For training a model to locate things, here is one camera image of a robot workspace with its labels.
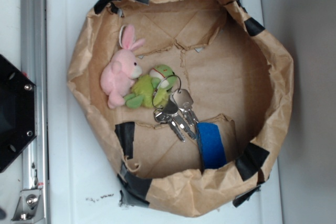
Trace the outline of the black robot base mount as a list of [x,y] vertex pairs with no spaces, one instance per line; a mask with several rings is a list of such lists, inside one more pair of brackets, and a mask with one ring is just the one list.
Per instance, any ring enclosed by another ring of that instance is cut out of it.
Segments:
[[36,137],[35,84],[1,56],[1,172]]

